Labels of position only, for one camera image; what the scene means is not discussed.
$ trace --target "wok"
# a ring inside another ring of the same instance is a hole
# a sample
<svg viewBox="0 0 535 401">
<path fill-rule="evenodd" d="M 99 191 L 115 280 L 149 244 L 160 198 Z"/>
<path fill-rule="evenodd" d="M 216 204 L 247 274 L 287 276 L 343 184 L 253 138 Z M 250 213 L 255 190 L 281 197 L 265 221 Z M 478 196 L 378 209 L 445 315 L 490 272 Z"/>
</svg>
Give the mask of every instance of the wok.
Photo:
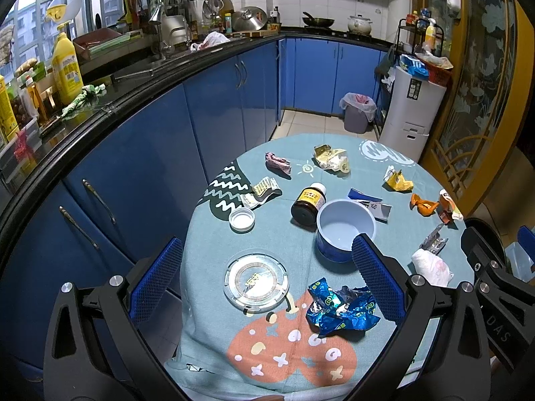
<svg viewBox="0 0 535 401">
<path fill-rule="evenodd" d="M 314 18 L 308 12 L 303 12 L 308 18 L 303 18 L 303 22 L 310 27 L 328 28 L 334 24 L 334 19 Z"/>
</svg>

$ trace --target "black countertop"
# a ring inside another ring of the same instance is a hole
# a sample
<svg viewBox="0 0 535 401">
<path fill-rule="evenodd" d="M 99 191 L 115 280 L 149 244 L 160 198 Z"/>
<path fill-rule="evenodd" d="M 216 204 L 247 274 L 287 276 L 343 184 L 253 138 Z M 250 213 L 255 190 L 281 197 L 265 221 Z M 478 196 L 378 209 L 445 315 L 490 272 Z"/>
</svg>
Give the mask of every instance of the black countertop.
<svg viewBox="0 0 535 401">
<path fill-rule="evenodd" d="M 9 198 L 0 201 L 0 209 L 4 207 L 0 217 L 0 254 L 9 256 L 37 207 L 93 147 L 135 112 L 188 77 L 250 49 L 287 37 L 333 40 L 385 52 L 389 49 L 389 43 L 379 39 L 364 40 L 332 33 L 283 29 L 272 36 L 240 38 L 195 53 L 180 53 L 164 63 L 154 58 L 145 59 L 114 74 L 114 82 L 106 87 L 106 95 L 62 121 L 34 151 L 31 166 L 20 169 L 7 186 L 7 193 L 0 192 L 0 196 L 5 194 L 4 199 Z M 0 275 L 5 262 L 5 259 L 0 261 Z"/>
</svg>

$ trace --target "white pot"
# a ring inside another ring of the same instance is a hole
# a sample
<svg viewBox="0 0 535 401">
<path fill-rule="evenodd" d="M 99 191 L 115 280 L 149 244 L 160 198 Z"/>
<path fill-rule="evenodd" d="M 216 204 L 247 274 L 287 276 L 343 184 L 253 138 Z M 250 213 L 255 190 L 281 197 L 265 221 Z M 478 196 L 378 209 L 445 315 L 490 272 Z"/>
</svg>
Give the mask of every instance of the white pot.
<svg viewBox="0 0 535 401">
<path fill-rule="evenodd" d="M 371 33 L 371 23 L 370 18 L 363 18 L 362 15 L 350 16 L 347 28 L 351 33 L 369 35 Z"/>
</svg>

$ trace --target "round table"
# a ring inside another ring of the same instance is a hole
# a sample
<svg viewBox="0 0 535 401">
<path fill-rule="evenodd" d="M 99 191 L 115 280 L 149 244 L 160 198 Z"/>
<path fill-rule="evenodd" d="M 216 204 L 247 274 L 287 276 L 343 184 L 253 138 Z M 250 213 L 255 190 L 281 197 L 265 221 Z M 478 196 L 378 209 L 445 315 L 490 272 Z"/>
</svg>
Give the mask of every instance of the round table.
<svg viewBox="0 0 535 401">
<path fill-rule="evenodd" d="M 314 146 L 321 144 L 347 151 L 349 174 L 315 165 Z M 266 152 L 291 162 L 291 179 L 266 168 Z M 414 161 L 380 143 L 350 136 L 299 134 L 272 140 L 221 171 L 194 211 L 184 247 L 180 268 L 184 326 L 177 356 L 165 364 L 177 384 L 194 398 L 197 392 L 229 400 L 272 395 L 274 391 L 299 392 L 293 396 L 320 400 L 350 391 L 380 354 L 395 324 L 377 309 L 376 315 L 382 319 L 369 331 L 338 330 L 318 339 L 305 318 L 312 302 L 308 285 L 322 277 L 334 290 L 365 283 L 351 262 L 337 264 L 325 259 L 316 249 L 314 230 L 295 223 L 290 208 L 301 190 L 313 182 L 325 185 L 327 201 L 346 197 L 351 187 L 383 198 L 392 210 L 388 223 L 377 222 L 374 243 L 383 254 L 397 258 L 407 273 L 414 273 L 411 255 L 441 220 L 437 213 L 425 218 L 416 209 L 410 210 L 410 193 L 383 187 L 384 173 L 391 164 L 414 182 L 414 193 L 438 200 L 441 185 Z M 228 214 L 239 206 L 239 194 L 251 192 L 251 184 L 266 176 L 276 179 L 283 194 L 255 209 L 252 230 L 234 232 Z M 463 222 L 456 222 L 455 227 L 440 232 L 449 238 L 440 257 L 454 274 L 449 284 L 452 288 L 461 281 L 473 282 L 473 271 L 460 248 L 464 229 Z M 223 291 L 228 264 L 246 249 L 268 251 L 288 272 L 288 299 L 267 314 L 244 314 Z M 437 324 L 433 320 L 427 327 L 407 381 L 416 377 Z"/>
</svg>

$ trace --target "red basket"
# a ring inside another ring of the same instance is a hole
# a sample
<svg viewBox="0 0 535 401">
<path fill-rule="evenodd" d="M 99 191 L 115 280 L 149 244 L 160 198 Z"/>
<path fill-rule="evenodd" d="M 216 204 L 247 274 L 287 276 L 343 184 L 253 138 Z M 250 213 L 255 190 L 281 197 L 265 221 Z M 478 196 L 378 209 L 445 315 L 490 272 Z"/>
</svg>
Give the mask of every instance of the red basket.
<svg viewBox="0 0 535 401">
<path fill-rule="evenodd" d="M 423 62 L 425 68 L 429 72 L 429 81 L 438 84 L 439 86 L 447 87 L 449 79 L 451 78 L 451 72 L 447 69 L 439 68 L 438 66 L 426 62 L 418 57 Z"/>
</svg>

